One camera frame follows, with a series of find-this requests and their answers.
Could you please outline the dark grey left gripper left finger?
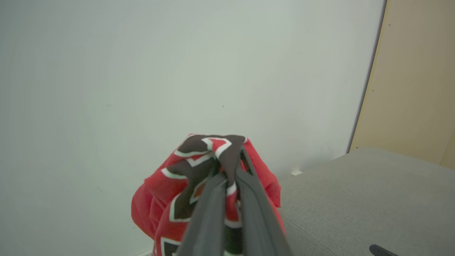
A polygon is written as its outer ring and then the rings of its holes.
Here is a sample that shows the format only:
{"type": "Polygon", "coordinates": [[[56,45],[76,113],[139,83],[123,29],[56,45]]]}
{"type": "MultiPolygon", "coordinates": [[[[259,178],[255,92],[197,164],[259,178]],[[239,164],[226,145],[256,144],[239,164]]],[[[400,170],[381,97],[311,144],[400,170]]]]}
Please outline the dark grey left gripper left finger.
{"type": "Polygon", "coordinates": [[[226,175],[211,176],[200,195],[177,256],[223,256],[226,175]]]}

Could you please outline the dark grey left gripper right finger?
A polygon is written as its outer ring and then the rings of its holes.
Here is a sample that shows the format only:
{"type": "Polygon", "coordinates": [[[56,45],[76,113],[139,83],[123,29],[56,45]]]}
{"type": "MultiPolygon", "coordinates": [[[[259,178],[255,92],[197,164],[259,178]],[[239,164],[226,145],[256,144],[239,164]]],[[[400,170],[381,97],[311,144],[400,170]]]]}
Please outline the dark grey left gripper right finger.
{"type": "Polygon", "coordinates": [[[245,147],[240,147],[235,180],[241,201],[244,256],[293,256],[245,147]]]}

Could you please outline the red jersey with black numbers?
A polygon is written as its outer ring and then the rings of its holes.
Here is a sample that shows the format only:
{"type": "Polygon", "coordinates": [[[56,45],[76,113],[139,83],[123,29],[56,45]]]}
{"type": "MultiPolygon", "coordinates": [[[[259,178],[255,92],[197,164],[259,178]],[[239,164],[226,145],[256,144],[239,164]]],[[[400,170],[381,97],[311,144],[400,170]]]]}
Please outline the red jersey with black numbers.
{"type": "Polygon", "coordinates": [[[285,232],[278,211],[281,186],[248,138],[190,134],[132,197],[133,222],[154,241],[152,256],[177,256],[193,211],[212,169],[227,176],[224,256],[243,256],[241,199],[234,172],[244,147],[285,232]]]}

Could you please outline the beige wooden panel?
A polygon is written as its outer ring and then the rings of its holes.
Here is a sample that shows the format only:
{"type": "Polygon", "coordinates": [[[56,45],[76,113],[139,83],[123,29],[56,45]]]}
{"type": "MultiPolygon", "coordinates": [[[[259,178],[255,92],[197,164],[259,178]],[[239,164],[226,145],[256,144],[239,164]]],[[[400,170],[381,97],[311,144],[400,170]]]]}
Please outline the beige wooden panel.
{"type": "Polygon", "coordinates": [[[455,0],[387,0],[349,151],[455,170],[455,0]]]}

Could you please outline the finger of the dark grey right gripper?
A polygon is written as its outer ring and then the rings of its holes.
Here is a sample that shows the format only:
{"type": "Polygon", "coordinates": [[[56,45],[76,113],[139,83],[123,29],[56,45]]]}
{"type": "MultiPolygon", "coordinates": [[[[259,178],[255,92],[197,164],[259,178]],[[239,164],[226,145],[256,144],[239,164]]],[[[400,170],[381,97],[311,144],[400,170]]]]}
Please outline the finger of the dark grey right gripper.
{"type": "Polygon", "coordinates": [[[373,244],[369,247],[369,251],[373,256],[398,256],[397,254],[378,246],[377,244],[373,244]]]}

